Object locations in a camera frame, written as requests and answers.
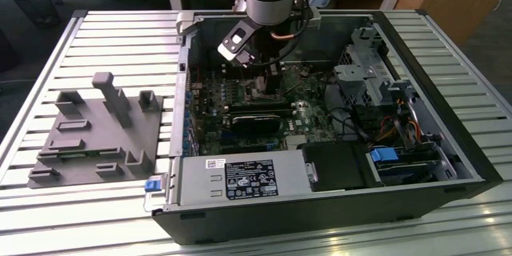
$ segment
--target power supply label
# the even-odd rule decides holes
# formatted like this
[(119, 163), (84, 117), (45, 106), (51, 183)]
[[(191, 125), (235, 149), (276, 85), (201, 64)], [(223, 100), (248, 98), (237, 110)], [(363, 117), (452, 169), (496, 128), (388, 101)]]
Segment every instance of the power supply label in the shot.
[(229, 200), (279, 195), (272, 160), (225, 163), (224, 170)]

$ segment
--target motherboard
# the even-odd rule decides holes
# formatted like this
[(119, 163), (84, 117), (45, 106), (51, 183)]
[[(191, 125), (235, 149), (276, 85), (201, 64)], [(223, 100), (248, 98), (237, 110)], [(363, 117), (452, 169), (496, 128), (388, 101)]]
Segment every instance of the motherboard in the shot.
[(293, 150), (300, 144), (336, 139), (321, 101), (325, 72), (305, 64), (281, 68), (275, 93), (264, 93), (263, 76), (193, 73), (195, 119), (200, 155)]

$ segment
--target blue latch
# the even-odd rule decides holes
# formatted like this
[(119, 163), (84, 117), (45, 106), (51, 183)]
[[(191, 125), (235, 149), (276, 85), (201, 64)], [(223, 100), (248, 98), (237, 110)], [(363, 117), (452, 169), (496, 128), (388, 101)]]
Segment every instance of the blue latch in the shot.
[(395, 148), (375, 148), (369, 155), (373, 162), (396, 161), (399, 159)]
[(145, 192), (161, 191), (161, 179), (145, 181), (144, 190)]

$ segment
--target aluminum slotted table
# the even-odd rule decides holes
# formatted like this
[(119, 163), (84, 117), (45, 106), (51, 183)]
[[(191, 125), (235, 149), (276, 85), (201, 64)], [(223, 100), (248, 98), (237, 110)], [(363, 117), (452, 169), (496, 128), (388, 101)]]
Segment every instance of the aluminum slotted table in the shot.
[(512, 108), (416, 11), (385, 14), (505, 180), (491, 191), (405, 222), (180, 246), (143, 208), (144, 181), (27, 188), (59, 91), (100, 98), (91, 85), (99, 71), (113, 73), (127, 96), (148, 89), (164, 96), (155, 172), (168, 170), (177, 13), (89, 11), (72, 18), (0, 146), (0, 255), (488, 255), (512, 247)]

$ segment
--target gray post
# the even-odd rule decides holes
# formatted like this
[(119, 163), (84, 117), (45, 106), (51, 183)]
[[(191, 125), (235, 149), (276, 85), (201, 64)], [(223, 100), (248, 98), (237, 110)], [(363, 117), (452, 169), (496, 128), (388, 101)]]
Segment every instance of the gray post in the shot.
[(109, 72), (96, 72), (93, 76), (93, 88), (101, 90), (105, 97), (105, 106), (108, 111), (115, 114), (119, 124), (123, 128), (132, 126), (128, 115), (129, 103), (121, 90), (113, 87), (113, 75)]

